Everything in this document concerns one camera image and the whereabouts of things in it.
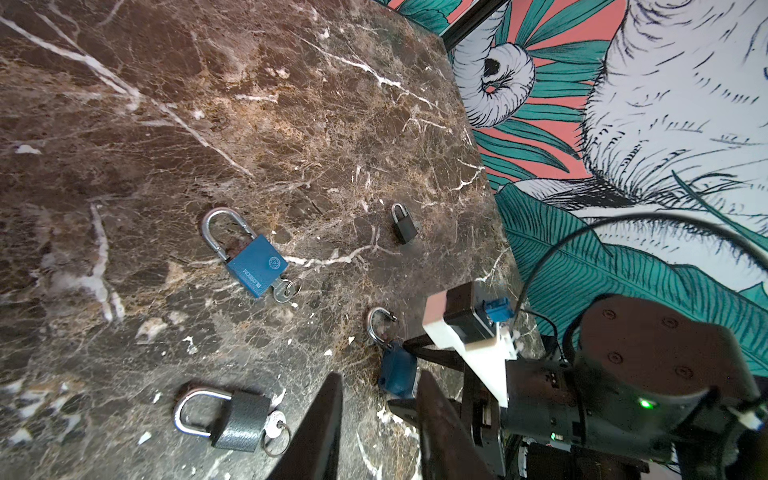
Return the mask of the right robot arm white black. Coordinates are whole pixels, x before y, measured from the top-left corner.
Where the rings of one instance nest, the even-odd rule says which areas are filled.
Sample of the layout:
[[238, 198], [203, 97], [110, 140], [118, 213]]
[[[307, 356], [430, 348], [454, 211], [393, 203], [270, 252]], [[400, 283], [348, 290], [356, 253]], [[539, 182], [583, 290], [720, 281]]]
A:
[[734, 335], [659, 303], [595, 299], [553, 358], [503, 363], [505, 403], [462, 346], [404, 348], [463, 374], [452, 410], [499, 479], [634, 478], [652, 461], [685, 479], [767, 475], [767, 398]]

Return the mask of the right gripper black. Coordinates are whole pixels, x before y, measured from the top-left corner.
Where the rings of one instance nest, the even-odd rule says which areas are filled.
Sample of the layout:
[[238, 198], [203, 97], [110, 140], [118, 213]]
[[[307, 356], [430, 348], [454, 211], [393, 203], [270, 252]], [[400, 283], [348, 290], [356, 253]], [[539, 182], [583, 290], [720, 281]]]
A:
[[[538, 444], [527, 451], [529, 474], [568, 474], [574, 469], [574, 455], [587, 449], [587, 410], [565, 364], [509, 361], [509, 406], [502, 408], [455, 350], [438, 349], [427, 334], [406, 340], [403, 348], [418, 359], [462, 373], [462, 398], [447, 399], [493, 474], [517, 472], [518, 451], [526, 439]], [[388, 408], [419, 432], [416, 393], [417, 386], [412, 398], [391, 399]]]

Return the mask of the blue padlock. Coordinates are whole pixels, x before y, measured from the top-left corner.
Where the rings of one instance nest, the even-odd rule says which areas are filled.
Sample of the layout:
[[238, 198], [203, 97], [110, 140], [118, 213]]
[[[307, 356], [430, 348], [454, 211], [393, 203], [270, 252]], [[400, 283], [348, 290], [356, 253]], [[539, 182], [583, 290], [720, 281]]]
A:
[[412, 398], [417, 374], [417, 358], [406, 351], [401, 342], [384, 340], [378, 335], [374, 326], [377, 314], [381, 314], [392, 323], [397, 322], [397, 318], [383, 307], [373, 307], [367, 314], [367, 333], [382, 350], [377, 384], [382, 391], [394, 397], [400, 399]]
[[[229, 255], [211, 232], [211, 222], [221, 215], [230, 217], [250, 238], [250, 242], [235, 255]], [[238, 212], [227, 207], [213, 208], [203, 216], [200, 227], [206, 244], [224, 263], [229, 273], [255, 298], [261, 298], [272, 289], [273, 299], [283, 304], [299, 293], [301, 287], [297, 282], [282, 277], [288, 267], [287, 260], [263, 235], [258, 235]]]

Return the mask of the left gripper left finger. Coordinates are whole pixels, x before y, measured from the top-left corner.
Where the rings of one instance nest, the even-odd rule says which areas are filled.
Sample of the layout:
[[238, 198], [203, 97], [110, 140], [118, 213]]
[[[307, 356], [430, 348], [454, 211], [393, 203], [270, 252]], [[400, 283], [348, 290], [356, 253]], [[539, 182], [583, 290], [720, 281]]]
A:
[[268, 479], [336, 479], [342, 417], [343, 380], [331, 372]]

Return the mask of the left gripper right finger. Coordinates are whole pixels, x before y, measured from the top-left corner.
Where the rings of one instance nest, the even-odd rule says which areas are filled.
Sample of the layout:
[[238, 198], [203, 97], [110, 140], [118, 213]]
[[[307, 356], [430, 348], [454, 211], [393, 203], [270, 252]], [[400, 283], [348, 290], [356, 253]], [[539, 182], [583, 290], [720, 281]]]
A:
[[427, 479], [495, 479], [434, 376], [424, 371], [417, 385], [421, 475]]

